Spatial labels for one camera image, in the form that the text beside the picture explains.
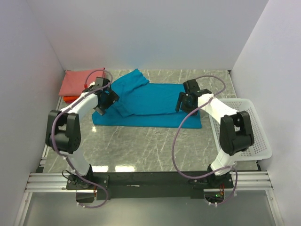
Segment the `teal blue t shirt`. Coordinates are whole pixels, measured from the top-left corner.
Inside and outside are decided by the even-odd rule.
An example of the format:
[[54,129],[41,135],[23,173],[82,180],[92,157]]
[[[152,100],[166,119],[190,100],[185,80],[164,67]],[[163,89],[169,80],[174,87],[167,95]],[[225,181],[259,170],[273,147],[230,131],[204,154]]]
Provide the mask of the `teal blue t shirt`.
[[94,125],[177,128],[187,115],[175,110],[182,84],[151,83],[135,69],[111,88],[119,100],[104,115],[93,113]]

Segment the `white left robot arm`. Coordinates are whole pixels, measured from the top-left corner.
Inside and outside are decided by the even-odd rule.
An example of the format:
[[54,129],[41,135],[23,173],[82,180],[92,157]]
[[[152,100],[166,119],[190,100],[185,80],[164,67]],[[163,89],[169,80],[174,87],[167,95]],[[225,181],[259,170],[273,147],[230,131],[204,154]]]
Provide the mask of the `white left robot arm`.
[[111,89],[111,80],[97,77],[73,103],[49,112],[45,142],[68,163],[72,184],[83,189],[96,185],[92,166],[79,149],[80,121],[91,109],[104,115],[118,100],[119,96]]

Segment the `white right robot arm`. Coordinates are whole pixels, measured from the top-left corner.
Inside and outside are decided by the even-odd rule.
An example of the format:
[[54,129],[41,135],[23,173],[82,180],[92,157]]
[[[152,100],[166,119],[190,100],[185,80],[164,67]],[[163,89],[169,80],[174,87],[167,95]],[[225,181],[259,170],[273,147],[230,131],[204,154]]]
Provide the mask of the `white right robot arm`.
[[234,155],[244,152],[254,144],[251,118],[247,111],[237,111],[225,105],[216,95],[207,89],[200,89],[195,79],[183,83],[184,91],[180,92],[176,111],[182,110],[188,117],[203,110],[214,118],[220,125],[220,150],[215,160],[208,166],[207,173],[202,176],[189,176],[175,166],[176,171],[183,177],[192,180],[206,178],[207,184],[217,188],[230,177],[235,159]]

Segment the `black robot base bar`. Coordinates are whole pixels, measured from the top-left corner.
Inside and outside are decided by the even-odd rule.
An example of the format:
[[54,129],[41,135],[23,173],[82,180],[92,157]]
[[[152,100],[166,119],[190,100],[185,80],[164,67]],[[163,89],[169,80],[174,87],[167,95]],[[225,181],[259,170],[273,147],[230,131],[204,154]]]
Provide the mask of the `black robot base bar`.
[[230,173],[188,179],[177,172],[95,172],[94,182],[109,192],[110,199],[190,197],[203,199],[206,189],[233,188]]

